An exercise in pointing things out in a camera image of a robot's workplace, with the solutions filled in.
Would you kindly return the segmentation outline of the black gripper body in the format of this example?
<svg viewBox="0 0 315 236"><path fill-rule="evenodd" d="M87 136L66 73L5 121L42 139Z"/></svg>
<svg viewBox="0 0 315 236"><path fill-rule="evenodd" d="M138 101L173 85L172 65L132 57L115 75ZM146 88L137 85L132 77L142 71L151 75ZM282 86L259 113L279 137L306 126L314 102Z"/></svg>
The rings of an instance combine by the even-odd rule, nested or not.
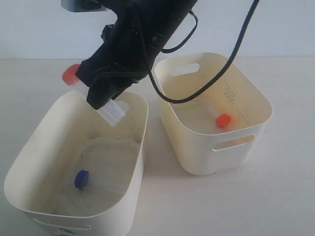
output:
<svg viewBox="0 0 315 236"><path fill-rule="evenodd" d="M103 44L80 64L96 73L128 72L134 81L147 76L159 53L169 54L183 47L194 34L193 27L178 45L165 45L184 18L194 15L194 0L99 0L117 15L104 27Z"/></svg>

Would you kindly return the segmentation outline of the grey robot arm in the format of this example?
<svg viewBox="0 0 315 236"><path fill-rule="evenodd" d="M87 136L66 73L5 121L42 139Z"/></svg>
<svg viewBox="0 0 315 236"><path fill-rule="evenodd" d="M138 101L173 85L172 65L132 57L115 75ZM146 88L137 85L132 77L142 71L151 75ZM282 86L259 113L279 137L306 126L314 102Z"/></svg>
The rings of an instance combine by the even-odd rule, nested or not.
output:
<svg viewBox="0 0 315 236"><path fill-rule="evenodd" d="M195 5L194 0L101 0L117 19L101 33L102 45L82 61L76 76L96 110L145 78L165 44Z"/></svg>

